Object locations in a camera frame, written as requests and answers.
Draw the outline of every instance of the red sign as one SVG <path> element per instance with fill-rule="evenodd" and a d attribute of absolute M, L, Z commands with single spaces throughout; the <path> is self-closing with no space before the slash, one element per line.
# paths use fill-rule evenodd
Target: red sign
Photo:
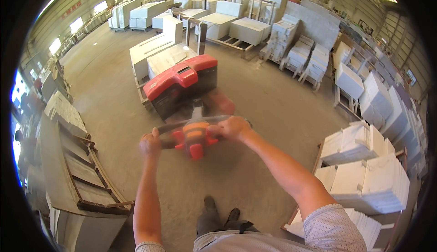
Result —
<path fill-rule="evenodd" d="M 64 14 L 62 14 L 61 19 L 65 19 L 66 16 L 71 14 L 74 10 L 76 10 L 80 5 L 82 5 L 82 1 L 78 1 L 76 4 L 74 4 L 72 7 L 68 8 L 67 11 L 65 11 Z"/>

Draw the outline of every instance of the warehouse floor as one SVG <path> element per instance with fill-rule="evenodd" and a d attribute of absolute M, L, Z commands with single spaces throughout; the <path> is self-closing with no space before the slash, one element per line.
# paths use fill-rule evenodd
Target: warehouse floor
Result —
<path fill-rule="evenodd" d="M 127 200 L 135 199 L 142 173 L 139 139 L 163 124 L 140 103 L 129 56 L 129 48 L 154 35 L 154 31 L 113 32 L 103 24 L 61 59 L 74 106 L 96 142 L 106 173 Z M 275 63 L 261 64 L 257 57 L 246 62 L 238 52 L 210 42 L 205 52 L 217 58 L 218 85 L 235 102 L 236 114 L 249 119 L 266 140 L 307 169 L 314 166 L 317 144 L 348 126 L 348 118 L 333 109 L 329 79 L 314 94 L 309 83 L 299 84 Z M 258 156 L 233 142 L 211 146 L 207 154 L 199 162 L 190 162 L 182 152 L 162 153 L 158 192 L 167 251 L 192 250 L 206 194 L 216 199 L 223 221 L 237 206 L 242 218 L 260 231 L 292 238 L 280 227 L 296 203 Z M 132 251 L 134 246 L 128 221 L 112 250 Z"/>

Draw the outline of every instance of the gray pants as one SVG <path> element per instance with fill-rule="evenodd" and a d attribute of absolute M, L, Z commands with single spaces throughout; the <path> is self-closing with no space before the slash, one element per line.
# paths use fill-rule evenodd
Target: gray pants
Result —
<path fill-rule="evenodd" d="M 225 230 L 239 230 L 241 224 L 246 223 L 246 220 L 229 221 L 223 225 L 220 221 L 217 209 L 204 208 L 202 215 L 197 219 L 197 234 L 196 238 L 210 232 L 218 232 Z M 255 227 L 251 226 L 247 231 L 259 232 Z"/>

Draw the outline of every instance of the black shoe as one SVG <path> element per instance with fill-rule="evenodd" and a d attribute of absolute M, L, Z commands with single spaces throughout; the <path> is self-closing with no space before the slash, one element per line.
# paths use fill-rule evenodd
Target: black shoe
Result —
<path fill-rule="evenodd" d="M 240 209 L 238 209 L 236 207 L 233 210 L 231 210 L 231 213 L 229 213 L 229 217 L 228 217 L 228 220 L 226 221 L 226 224 L 229 221 L 238 221 L 239 218 L 240 218 Z"/>
<path fill-rule="evenodd" d="M 211 195 L 205 196 L 205 207 L 206 208 L 216 208 L 216 202 Z"/>

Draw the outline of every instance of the forearm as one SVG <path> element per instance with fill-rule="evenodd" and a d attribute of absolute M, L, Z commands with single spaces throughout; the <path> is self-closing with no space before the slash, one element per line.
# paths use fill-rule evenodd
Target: forearm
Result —
<path fill-rule="evenodd" d="M 321 206 L 336 203 L 318 178 L 254 131 L 244 134 L 241 140 L 261 157 L 279 185 L 296 200 L 303 219 Z"/>
<path fill-rule="evenodd" d="M 159 242 L 161 240 L 161 207 L 156 187 L 157 160 L 146 160 L 141 177 L 134 209 L 135 243 L 144 240 Z"/>

